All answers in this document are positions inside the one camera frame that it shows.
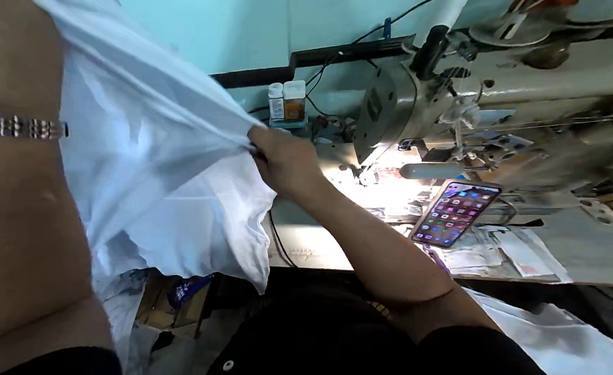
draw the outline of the turquoise wall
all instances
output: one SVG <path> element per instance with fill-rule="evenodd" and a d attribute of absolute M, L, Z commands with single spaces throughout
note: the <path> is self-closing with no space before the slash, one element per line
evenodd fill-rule
<path fill-rule="evenodd" d="M 396 17 L 417 0 L 120 0 L 158 41 L 208 74 L 281 67 L 293 51 L 350 43 L 386 17 Z M 428 5 L 436 5 L 434 0 Z M 469 0 L 455 27 L 502 15 L 512 0 Z M 418 8 L 392 26 L 392 36 L 415 33 L 423 22 Z M 379 39 L 382 32 L 367 41 Z M 405 59 L 390 57 L 375 61 Z M 320 67 L 297 69 L 308 80 Z M 356 117 L 374 77 L 365 61 L 330 65 L 311 94 L 329 114 Z M 228 90 L 245 109 L 267 105 L 267 87 Z M 310 115 L 317 115 L 307 105 Z"/>

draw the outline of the hand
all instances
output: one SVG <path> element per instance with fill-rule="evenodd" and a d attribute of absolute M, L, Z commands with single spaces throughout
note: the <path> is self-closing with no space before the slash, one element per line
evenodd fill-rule
<path fill-rule="evenodd" d="M 253 126 L 248 137 L 262 153 L 253 155 L 262 179 L 279 195 L 300 203 L 313 198 L 323 183 L 330 185 L 311 142 L 260 126 Z"/>

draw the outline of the plastic bottle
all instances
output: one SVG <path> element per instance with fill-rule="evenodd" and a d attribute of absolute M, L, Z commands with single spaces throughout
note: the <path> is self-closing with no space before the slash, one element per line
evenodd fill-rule
<path fill-rule="evenodd" d="M 275 120 L 283 120 L 285 118 L 282 83 L 272 83 L 269 85 L 269 116 Z"/>
<path fill-rule="evenodd" d="M 288 81 L 283 84 L 283 104 L 286 120 L 304 120 L 306 108 L 306 82 Z"/>

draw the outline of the sewing machine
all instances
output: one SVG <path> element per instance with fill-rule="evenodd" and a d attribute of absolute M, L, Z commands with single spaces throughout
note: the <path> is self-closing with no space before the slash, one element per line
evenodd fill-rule
<path fill-rule="evenodd" d="M 459 175 L 500 183 L 506 199 L 480 219 L 495 224 L 580 206 L 571 192 L 613 193 L 613 37 L 604 37 L 613 20 L 577 29 L 552 10 L 518 26 L 513 14 L 486 34 L 436 25 L 405 62 L 379 66 L 347 149 L 350 172 L 332 165 L 325 174 L 374 194 L 386 181 L 396 191 L 392 171 L 414 180 L 414 192 Z M 496 38 L 493 25 L 514 33 Z"/>

